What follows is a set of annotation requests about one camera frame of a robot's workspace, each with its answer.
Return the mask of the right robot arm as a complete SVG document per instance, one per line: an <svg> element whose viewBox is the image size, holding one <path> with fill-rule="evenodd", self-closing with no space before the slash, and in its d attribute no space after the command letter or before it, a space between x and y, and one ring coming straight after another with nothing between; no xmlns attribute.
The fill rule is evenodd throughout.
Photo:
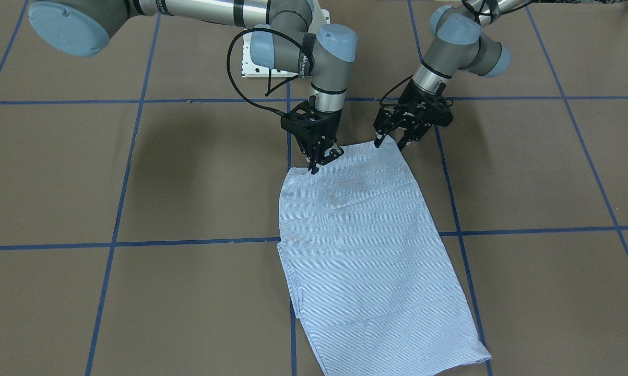
<svg viewBox="0 0 628 376"><path fill-rule="evenodd" d="M75 57L96 55L129 20L155 15L199 21L222 36L237 28L226 60L249 35L254 64L309 79L309 96L289 112L254 106L280 117L312 174L343 155L337 133L358 37L347 26L323 21L317 1L34 1L28 7L35 33Z"/></svg>

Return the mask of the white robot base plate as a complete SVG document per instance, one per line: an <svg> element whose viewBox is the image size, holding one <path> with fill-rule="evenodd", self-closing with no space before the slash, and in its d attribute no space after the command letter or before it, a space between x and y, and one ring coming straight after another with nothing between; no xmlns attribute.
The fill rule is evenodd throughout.
<svg viewBox="0 0 628 376"><path fill-rule="evenodd" d="M244 78L306 77L312 63L300 49L285 38L266 32L273 29L311 51L314 34L330 23L328 10L318 1L266 1L263 23L248 23L244 41L242 76Z"/></svg>

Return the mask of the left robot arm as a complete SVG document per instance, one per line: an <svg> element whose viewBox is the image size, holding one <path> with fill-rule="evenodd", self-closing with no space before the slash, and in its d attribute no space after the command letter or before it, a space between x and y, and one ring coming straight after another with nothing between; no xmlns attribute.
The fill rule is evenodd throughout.
<svg viewBox="0 0 628 376"><path fill-rule="evenodd" d="M401 129L397 141L403 149L417 142L433 127L452 124L452 99L444 96L458 71L483 78L502 75L511 60L508 47L483 33L485 26L502 15L524 9L528 1L462 1L460 6L441 6L429 19L433 40L423 54L417 70L402 79L399 99L388 104L385 97L374 119L375 147L380 147L390 133Z"/></svg>

